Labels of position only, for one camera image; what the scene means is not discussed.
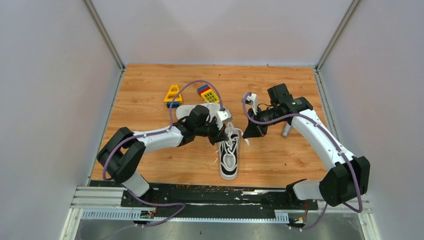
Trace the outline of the black white sneaker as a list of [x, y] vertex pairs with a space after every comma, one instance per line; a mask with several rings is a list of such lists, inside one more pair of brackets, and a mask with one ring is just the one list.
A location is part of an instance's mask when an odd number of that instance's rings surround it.
[[234, 180], [238, 175], [240, 129], [229, 122], [225, 133], [228, 139], [221, 141], [218, 145], [219, 173], [224, 180]]

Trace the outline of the white shoelace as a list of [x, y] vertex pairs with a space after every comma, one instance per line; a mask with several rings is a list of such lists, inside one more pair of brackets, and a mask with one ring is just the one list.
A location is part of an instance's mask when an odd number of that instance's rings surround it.
[[227, 154], [231, 155], [234, 159], [236, 159], [236, 153], [238, 152], [238, 149], [240, 147], [240, 139], [244, 140], [247, 146], [250, 146], [250, 142], [248, 139], [243, 138], [244, 132], [240, 128], [235, 127], [232, 122], [229, 122], [226, 125], [225, 133], [228, 139], [219, 142], [218, 150], [215, 151], [213, 154], [215, 155], [216, 153], [220, 153], [221, 147], [223, 147], [224, 150], [227, 150]]

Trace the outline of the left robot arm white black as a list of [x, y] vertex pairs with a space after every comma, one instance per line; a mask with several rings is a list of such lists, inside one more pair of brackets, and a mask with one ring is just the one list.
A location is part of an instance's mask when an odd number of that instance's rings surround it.
[[110, 178], [131, 191], [135, 202], [142, 207], [153, 201], [149, 183], [137, 172], [143, 155], [184, 146], [195, 137], [207, 137], [212, 145], [228, 139], [225, 129], [232, 115], [217, 103], [180, 106], [176, 117], [177, 121], [170, 126], [151, 131], [121, 127], [96, 156]]

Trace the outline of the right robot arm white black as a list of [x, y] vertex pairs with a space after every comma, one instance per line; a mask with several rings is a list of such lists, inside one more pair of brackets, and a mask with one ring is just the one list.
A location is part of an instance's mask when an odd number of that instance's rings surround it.
[[365, 156], [355, 156], [326, 128], [311, 103], [305, 97], [294, 98], [282, 83], [267, 90], [270, 106], [259, 108], [257, 96], [248, 92], [242, 107], [248, 119], [243, 138], [260, 138], [268, 126], [281, 122], [296, 129], [322, 161], [326, 175], [320, 181], [301, 179], [287, 185], [286, 204], [298, 209], [306, 200], [325, 201], [329, 206], [348, 205], [358, 199], [356, 212], [362, 211], [362, 195], [368, 191], [370, 162]]

